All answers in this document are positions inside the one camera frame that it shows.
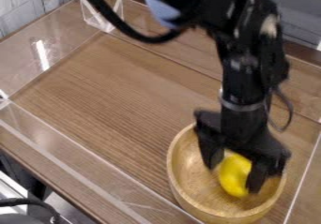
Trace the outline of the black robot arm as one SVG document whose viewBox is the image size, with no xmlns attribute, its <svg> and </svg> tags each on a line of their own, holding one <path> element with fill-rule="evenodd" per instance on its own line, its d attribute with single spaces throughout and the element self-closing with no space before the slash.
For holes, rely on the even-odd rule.
<svg viewBox="0 0 321 224">
<path fill-rule="evenodd" d="M 279 7 L 272 0 L 146 0 L 162 24 L 178 32 L 204 28 L 222 64 L 221 110 L 194 112 L 204 163 L 214 168 L 232 150 L 252 162 L 246 189 L 261 190 L 292 156 L 272 136 L 272 96 L 291 74 Z"/>
</svg>

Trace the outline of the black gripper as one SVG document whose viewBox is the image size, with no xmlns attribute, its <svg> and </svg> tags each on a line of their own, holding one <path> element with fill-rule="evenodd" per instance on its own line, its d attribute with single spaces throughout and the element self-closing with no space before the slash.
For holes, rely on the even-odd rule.
<svg viewBox="0 0 321 224">
<path fill-rule="evenodd" d="M 266 104 L 254 110 L 237 111 L 224 106 L 220 112 L 194 112 L 194 132 L 204 163 L 213 170 L 232 150 L 252 161 L 246 188 L 258 193 L 269 175 L 280 175 L 292 157 L 291 150 L 279 141 L 269 129 Z"/>
</svg>

